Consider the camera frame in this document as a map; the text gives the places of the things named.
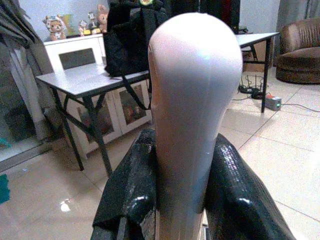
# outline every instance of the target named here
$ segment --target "brown leather armchair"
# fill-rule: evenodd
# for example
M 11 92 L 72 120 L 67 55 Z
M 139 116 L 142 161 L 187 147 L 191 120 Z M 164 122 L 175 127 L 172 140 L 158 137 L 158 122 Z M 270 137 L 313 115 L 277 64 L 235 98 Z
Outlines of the brown leather armchair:
M 290 83 L 320 84 L 320 17 L 296 21 L 280 33 L 276 78 Z

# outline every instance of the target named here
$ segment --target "white table top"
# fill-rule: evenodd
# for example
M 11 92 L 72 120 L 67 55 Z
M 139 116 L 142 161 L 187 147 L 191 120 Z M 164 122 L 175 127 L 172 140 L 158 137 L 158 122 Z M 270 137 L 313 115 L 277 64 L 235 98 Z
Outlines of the white table top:
M 278 34 L 279 32 L 268 32 L 268 33 L 239 34 L 235 36 L 239 46 L 241 48 L 244 48 L 250 44 L 262 42 Z
M 277 34 L 278 32 L 240 34 L 236 35 L 236 39 L 240 47 L 243 48 L 249 44 L 262 42 Z M 127 75 L 126 77 L 129 80 L 130 78 L 143 76 L 147 73 L 148 71 L 144 71 Z M 70 68 L 61 72 L 40 75 L 36 78 L 75 98 L 101 93 L 123 85 L 120 77 L 111 78 L 105 71 L 105 66 L 96 63 Z

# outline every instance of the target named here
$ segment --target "white cabinet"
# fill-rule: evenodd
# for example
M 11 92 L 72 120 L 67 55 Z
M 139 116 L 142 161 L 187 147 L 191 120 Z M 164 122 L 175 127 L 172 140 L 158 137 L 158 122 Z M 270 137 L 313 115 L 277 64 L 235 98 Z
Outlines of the white cabinet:
M 102 64 L 106 56 L 102 34 L 75 37 L 44 43 L 54 72 L 91 63 Z M 131 85 L 145 106 L 149 105 L 147 81 Z M 64 102 L 65 94 L 59 93 Z M 93 97 L 95 105 L 99 96 Z M 84 106 L 69 100 L 67 111 L 86 126 L 90 125 L 88 112 Z M 138 107 L 124 87 L 108 92 L 98 113 L 98 121 L 105 143 L 137 128 L 151 120 L 151 111 Z M 92 138 L 69 122 L 72 136 L 83 158 L 86 154 L 98 148 Z

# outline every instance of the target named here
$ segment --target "gear shift knob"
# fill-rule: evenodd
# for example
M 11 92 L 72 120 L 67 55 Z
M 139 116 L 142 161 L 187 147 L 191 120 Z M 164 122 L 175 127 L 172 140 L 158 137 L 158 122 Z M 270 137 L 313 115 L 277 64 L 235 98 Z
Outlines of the gear shift knob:
M 186 13 L 163 23 L 148 49 L 158 157 L 156 238 L 197 240 L 215 140 L 242 73 L 232 30 Z

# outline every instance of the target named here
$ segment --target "black backpack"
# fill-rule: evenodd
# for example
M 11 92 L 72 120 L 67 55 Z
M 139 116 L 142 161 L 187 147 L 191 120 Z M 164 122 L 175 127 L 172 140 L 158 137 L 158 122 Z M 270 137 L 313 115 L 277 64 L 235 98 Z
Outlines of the black backpack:
M 129 1 L 111 3 L 107 20 L 108 32 L 103 34 L 105 70 L 112 77 L 122 77 L 126 90 L 144 110 L 150 109 L 150 104 L 146 108 L 139 100 L 126 75 L 149 70 L 149 40 L 156 28 L 169 18 L 162 5 L 160 1 L 153 1 L 147 6 Z M 148 91 L 151 93 L 151 81 Z

